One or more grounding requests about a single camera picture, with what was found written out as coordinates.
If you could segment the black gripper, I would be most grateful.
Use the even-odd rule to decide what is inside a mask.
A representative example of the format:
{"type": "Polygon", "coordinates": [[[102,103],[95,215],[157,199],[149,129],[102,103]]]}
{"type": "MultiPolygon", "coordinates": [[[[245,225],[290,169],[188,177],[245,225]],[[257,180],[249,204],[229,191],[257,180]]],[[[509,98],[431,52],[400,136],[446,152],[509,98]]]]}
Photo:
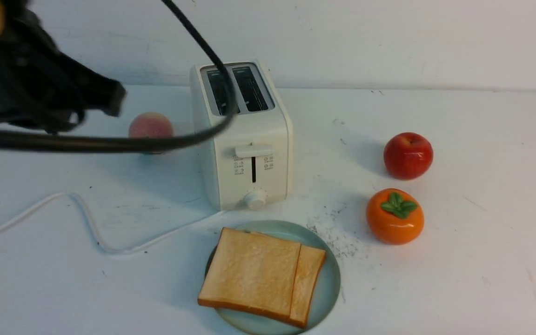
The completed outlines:
{"type": "Polygon", "coordinates": [[[88,110],[119,116],[123,85],[63,53],[29,4],[0,0],[0,124],[58,133],[88,110]]]}

